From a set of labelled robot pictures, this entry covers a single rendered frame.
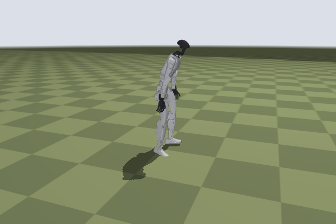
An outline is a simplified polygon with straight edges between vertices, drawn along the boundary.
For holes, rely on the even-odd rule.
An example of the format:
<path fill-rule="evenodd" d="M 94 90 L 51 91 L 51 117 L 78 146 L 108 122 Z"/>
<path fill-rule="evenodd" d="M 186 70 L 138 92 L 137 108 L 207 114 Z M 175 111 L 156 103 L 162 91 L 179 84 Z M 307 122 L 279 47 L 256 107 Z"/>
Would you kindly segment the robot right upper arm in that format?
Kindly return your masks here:
<path fill-rule="evenodd" d="M 173 67 L 175 66 L 175 63 L 176 63 L 175 58 L 171 57 L 171 58 L 168 59 L 164 79 L 165 79 L 165 77 L 170 77 L 170 74 L 172 73 L 172 70 L 173 70 Z M 170 80 L 170 82 L 171 82 L 171 80 Z"/>

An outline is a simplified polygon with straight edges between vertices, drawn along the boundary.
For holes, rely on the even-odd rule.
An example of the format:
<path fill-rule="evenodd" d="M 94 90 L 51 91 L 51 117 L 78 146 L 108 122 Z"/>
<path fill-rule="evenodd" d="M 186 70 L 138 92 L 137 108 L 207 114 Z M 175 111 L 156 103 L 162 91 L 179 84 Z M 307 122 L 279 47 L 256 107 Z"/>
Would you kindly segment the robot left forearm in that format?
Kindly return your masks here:
<path fill-rule="evenodd" d="M 177 79 L 177 77 L 174 77 L 174 76 L 171 77 L 171 86 L 172 86 L 172 89 L 175 89 L 176 79 Z"/>

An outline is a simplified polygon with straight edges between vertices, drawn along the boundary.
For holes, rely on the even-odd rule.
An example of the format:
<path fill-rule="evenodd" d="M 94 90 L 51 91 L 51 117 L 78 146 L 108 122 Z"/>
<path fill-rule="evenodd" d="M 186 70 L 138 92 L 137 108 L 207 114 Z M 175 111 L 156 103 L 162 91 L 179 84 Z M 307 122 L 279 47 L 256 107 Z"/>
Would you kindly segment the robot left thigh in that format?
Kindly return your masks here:
<path fill-rule="evenodd" d="M 168 105 L 171 109 L 169 111 L 169 114 L 168 114 L 168 119 L 172 120 L 172 119 L 174 119 L 175 114 L 176 114 L 176 100 L 175 100 L 175 95 L 174 95 L 171 87 L 168 87 L 168 91 L 167 91 L 166 95 L 167 95 L 166 98 L 167 98 Z"/>

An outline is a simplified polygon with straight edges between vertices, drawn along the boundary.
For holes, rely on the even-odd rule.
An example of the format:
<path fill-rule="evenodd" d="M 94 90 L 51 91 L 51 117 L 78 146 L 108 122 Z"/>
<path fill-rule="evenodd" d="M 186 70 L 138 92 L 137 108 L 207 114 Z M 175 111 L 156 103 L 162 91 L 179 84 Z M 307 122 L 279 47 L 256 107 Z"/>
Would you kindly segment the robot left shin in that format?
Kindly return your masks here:
<path fill-rule="evenodd" d="M 175 114 L 174 119 L 172 120 L 167 119 L 167 129 L 169 130 L 169 140 L 172 139 L 172 136 L 173 136 L 174 127 L 175 127 L 175 118 L 176 118 L 176 114 Z"/>

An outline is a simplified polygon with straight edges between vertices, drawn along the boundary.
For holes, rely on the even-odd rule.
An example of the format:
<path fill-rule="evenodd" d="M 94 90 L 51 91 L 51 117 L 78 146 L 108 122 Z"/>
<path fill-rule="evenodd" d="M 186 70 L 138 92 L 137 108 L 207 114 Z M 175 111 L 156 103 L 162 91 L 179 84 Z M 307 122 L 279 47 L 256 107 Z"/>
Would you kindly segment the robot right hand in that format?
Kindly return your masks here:
<path fill-rule="evenodd" d="M 159 109 L 159 113 L 161 113 L 161 112 L 163 112 L 164 111 L 164 109 L 166 108 L 166 106 L 165 106 L 165 102 L 164 102 L 164 98 L 161 98 L 161 94 L 159 94 L 159 104 L 158 104 L 159 106 L 158 106 L 158 109 Z M 157 109 L 157 110 L 158 110 Z M 157 111 L 156 110 L 156 111 Z"/>

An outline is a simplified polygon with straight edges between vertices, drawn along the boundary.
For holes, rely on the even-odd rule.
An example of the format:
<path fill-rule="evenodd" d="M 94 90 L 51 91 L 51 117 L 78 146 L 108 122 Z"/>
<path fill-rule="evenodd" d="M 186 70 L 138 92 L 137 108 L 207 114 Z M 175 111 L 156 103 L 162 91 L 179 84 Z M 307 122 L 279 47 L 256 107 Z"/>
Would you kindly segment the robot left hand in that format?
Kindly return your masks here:
<path fill-rule="evenodd" d="M 171 86 L 172 87 L 172 86 Z M 180 94 L 179 94 L 179 92 L 176 90 L 177 88 L 176 88 L 176 86 L 175 86 L 175 89 L 172 89 L 172 91 L 173 91 L 173 93 L 174 93 L 174 95 L 176 96 L 176 99 L 179 99 L 179 97 L 180 97 Z M 178 96 L 178 94 L 179 94 L 179 96 Z M 175 100 L 176 100 L 175 99 Z"/>

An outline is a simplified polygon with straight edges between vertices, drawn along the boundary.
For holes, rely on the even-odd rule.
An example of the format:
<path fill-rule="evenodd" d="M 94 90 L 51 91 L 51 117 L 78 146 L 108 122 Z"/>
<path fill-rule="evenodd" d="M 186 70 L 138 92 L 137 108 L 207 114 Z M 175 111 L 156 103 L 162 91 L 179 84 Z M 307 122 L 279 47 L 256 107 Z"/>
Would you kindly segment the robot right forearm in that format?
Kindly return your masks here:
<path fill-rule="evenodd" d="M 171 78 L 170 77 L 165 77 L 165 79 L 162 82 L 162 87 L 160 89 L 161 98 L 165 97 L 166 89 L 169 86 L 168 83 L 170 82 Z"/>

